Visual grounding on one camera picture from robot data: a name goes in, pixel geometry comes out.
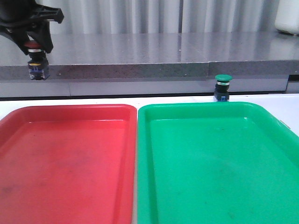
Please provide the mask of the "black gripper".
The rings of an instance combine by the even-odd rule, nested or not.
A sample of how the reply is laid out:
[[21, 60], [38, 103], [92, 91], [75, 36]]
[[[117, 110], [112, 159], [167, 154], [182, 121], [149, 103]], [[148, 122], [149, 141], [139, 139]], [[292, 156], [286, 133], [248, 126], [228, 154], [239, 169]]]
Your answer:
[[28, 48], [50, 53], [53, 50], [50, 22], [60, 24], [63, 19], [60, 8], [41, 5], [35, 0], [0, 2], [0, 35], [14, 42], [25, 55], [28, 55]]

